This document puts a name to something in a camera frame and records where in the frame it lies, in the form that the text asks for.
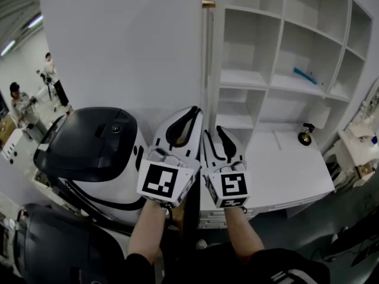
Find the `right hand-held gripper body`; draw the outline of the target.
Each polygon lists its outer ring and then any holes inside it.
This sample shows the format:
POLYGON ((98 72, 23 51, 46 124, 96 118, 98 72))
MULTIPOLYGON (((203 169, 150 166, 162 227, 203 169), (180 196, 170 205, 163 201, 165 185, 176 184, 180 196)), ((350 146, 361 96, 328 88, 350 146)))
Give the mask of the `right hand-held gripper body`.
POLYGON ((243 207, 250 198, 245 161, 206 168, 203 178, 216 208, 243 207))

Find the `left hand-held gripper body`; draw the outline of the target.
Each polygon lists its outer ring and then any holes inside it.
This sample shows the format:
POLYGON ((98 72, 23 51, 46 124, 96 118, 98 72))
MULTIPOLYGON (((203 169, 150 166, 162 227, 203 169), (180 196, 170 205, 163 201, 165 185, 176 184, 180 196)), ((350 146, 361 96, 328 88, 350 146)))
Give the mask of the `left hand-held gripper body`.
POLYGON ((201 163, 197 159, 149 147, 141 161, 137 193, 170 208, 178 207, 195 182, 201 163))

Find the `white shelf unit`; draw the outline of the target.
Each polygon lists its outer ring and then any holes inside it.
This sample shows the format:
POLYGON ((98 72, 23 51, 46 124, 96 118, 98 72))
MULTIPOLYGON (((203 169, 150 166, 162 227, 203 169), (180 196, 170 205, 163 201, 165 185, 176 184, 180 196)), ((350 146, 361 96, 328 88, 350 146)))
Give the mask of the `white shelf unit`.
POLYGON ((368 58, 372 13, 358 0, 214 1, 210 131, 220 125, 245 146, 257 133, 298 135, 310 109, 322 102, 329 118, 311 138, 326 150, 349 120, 368 58))

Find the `person's left forearm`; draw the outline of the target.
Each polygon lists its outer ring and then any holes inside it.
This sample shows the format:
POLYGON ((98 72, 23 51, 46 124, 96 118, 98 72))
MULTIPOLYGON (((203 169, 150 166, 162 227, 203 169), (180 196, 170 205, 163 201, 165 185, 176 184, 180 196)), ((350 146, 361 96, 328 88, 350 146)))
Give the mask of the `person's left forearm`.
POLYGON ((165 218, 166 209, 156 201, 147 200, 131 234, 128 255, 141 255, 153 264, 161 253, 165 218))

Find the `person's right forearm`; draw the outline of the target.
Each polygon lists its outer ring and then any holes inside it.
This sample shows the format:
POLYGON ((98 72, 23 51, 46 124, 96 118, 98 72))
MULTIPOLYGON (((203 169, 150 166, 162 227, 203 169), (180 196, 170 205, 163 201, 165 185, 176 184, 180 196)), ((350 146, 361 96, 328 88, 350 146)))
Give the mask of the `person's right forearm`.
POLYGON ((227 230, 237 258, 247 264, 253 254, 265 249, 262 240, 250 225, 243 209, 226 208, 227 230))

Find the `white desk with drawers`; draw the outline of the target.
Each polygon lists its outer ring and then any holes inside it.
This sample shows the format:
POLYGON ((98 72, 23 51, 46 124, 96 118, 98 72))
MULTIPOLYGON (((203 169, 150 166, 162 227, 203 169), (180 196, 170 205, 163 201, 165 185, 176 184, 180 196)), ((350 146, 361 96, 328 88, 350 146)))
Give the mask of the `white desk with drawers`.
MULTIPOLYGON (((257 133, 245 147, 246 170, 250 173, 250 198, 243 212, 251 220, 261 213, 312 204, 334 191, 323 157, 314 147, 301 145, 293 131, 257 133)), ((216 152, 228 164, 221 139, 212 137, 216 152)), ((201 140, 201 191, 199 229, 226 227, 224 210, 216 208, 205 186, 207 167, 201 140)))

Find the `white and black robot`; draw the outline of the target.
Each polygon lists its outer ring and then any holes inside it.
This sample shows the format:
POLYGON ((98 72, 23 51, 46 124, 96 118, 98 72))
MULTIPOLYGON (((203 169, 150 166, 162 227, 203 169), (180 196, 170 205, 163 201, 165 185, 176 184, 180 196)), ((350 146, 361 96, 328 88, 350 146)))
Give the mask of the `white and black robot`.
POLYGON ((22 206, 17 225, 14 261, 27 284, 117 284, 124 254, 102 228, 38 204, 22 206))
POLYGON ((134 226, 145 203, 137 193, 147 156, 134 116, 120 108, 89 107, 58 118, 34 153, 54 191, 108 226, 134 226))

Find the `person's black shirt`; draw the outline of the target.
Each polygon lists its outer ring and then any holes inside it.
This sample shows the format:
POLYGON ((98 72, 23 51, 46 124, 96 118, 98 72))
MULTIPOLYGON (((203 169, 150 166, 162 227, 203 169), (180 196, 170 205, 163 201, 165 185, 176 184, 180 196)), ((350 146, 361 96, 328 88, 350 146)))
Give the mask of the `person's black shirt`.
POLYGON ((224 243, 177 261, 162 284, 330 284, 330 271, 283 248, 258 251, 243 264, 224 243))

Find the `teal object on shelf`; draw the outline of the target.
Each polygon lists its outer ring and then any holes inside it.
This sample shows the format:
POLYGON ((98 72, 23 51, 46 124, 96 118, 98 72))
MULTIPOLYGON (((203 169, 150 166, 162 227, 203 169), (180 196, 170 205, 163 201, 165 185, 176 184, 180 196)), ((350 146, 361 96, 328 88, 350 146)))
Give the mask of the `teal object on shelf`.
POLYGON ((314 85, 318 84, 318 82, 314 78, 312 78, 311 76, 309 76, 306 73, 302 72, 300 69, 298 69, 296 67, 294 68, 294 73, 296 73, 296 74, 302 76, 303 78, 309 80, 314 85))

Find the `black monitor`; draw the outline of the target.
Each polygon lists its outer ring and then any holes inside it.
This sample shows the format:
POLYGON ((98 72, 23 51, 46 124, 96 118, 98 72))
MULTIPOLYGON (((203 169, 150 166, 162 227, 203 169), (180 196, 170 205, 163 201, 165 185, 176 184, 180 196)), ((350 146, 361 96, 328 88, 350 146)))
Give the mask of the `black monitor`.
POLYGON ((58 96, 58 98, 60 100, 60 103, 62 104, 62 106, 66 107, 68 105, 68 103, 69 103, 69 100, 68 100, 68 98, 66 96, 66 93, 65 93, 65 91, 63 89, 63 86, 62 86, 60 80, 58 80, 57 82, 55 82, 53 86, 54 86, 54 88, 56 90, 56 93, 57 93, 57 96, 58 96))

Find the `white ornate vanity table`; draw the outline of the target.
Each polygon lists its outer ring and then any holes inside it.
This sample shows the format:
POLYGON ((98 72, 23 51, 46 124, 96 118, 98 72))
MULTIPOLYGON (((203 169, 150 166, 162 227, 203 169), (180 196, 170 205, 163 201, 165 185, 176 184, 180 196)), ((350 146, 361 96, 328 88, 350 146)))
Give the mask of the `white ornate vanity table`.
POLYGON ((360 187, 379 168, 379 132, 365 124, 349 124, 323 159, 335 191, 360 187))

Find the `oval vanity mirror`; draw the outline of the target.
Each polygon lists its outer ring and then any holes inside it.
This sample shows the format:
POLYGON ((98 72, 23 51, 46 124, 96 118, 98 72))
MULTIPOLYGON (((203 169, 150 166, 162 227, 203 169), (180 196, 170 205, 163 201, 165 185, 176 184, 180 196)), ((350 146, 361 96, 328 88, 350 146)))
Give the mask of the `oval vanity mirror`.
POLYGON ((369 91, 366 99, 362 102, 360 112, 361 120, 366 120, 375 111, 377 105, 379 104, 379 86, 373 86, 369 91))

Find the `long ceiling light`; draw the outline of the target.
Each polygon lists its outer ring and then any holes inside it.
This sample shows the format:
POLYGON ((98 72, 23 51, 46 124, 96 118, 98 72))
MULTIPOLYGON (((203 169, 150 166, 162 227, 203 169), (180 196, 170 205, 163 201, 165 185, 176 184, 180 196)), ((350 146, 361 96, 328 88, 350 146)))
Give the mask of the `long ceiling light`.
POLYGON ((28 25, 28 29, 31 29, 31 28, 34 28, 36 26, 38 26, 39 24, 41 24, 43 21, 43 15, 40 14, 38 17, 36 17, 35 19, 33 19, 29 25, 28 25))
POLYGON ((2 57, 2 56, 4 56, 4 55, 6 55, 6 54, 12 49, 12 47, 14 46, 14 44, 15 44, 15 40, 10 41, 10 42, 4 47, 4 49, 0 52, 0 56, 2 57))

